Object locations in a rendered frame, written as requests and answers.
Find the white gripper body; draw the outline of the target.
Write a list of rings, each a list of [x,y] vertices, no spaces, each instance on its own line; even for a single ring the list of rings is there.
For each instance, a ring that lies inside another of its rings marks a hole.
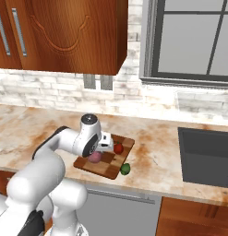
[[[99,143],[96,150],[100,152],[111,152],[114,150],[114,143],[113,142],[111,142],[110,144]]]

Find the red tomato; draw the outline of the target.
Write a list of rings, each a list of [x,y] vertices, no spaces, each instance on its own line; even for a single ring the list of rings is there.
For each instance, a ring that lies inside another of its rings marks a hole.
[[[121,143],[116,143],[114,145],[114,153],[120,155],[124,151],[124,147]]]

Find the purple onion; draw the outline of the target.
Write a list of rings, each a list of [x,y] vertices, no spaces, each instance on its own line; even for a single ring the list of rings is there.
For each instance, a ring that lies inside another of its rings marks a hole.
[[[91,163],[98,163],[102,159],[102,153],[100,151],[94,151],[90,156],[88,156],[88,161]]]

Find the wooden checkered cutting board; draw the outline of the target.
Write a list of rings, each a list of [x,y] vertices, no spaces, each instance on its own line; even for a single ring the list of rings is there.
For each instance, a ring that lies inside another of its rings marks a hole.
[[[91,163],[85,158],[78,157],[73,166],[114,180],[120,172],[122,165],[126,162],[126,158],[134,146],[135,140],[114,134],[112,134],[112,139],[114,144],[119,142],[123,145],[124,150],[121,155],[117,155],[113,151],[103,152],[102,159],[98,163]]]

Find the grey dishwasher front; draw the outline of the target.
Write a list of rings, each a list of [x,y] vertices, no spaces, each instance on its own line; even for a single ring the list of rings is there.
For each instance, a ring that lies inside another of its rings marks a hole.
[[[93,189],[154,200],[155,205],[88,194],[86,204],[77,211],[89,236],[155,236],[162,198],[133,191],[87,184]]]

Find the dark grey sink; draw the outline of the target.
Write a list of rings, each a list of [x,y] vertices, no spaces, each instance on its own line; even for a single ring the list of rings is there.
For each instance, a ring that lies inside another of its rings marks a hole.
[[[178,128],[183,181],[228,188],[228,132]]]

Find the wooden base cupboard front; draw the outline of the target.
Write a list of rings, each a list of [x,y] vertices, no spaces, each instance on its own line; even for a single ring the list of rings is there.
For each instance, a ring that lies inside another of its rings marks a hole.
[[[6,195],[6,186],[10,178],[14,175],[11,171],[0,171],[0,193]]]
[[[164,197],[156,236],[228,236],[228,207]]]

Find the grey framed window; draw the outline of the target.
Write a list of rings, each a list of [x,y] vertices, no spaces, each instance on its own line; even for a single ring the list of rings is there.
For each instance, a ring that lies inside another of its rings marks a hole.
[[[228,0],[143,0],[139,78],[228,89]]]

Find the grey wall socket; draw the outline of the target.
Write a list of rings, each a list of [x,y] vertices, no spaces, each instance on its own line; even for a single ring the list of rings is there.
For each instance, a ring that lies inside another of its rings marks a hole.
[[[96,89],[95,76],[92,74],[84,74],[84,88],[85,89]]]
[[[113,77],[100,75],[101,89],[103,90],[112,90],[113,89]]]

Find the wooden wall cupboard door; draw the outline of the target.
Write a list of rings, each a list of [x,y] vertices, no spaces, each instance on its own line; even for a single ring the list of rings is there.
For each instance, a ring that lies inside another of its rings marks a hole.
[[[0,68],[21,69],[22,66],[19,59],[18,49],[6,8],[6,0],[0,0],[0,16],[4,25],[6,38],[11,53],[10,56],[6,55],[5,46],[0,33]]]
[[[6,0],[6,8],[25,70],[114,76],[126,59],[128,0]]]

